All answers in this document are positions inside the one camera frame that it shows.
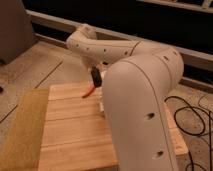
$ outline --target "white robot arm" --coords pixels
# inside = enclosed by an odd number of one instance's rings
[[[182,77],[181,55],[152,42],[97,40],[86,24],[67,39],[67,46],[89,65],[114,63],[102,90],[121,171],[177,171],[164,99]]]

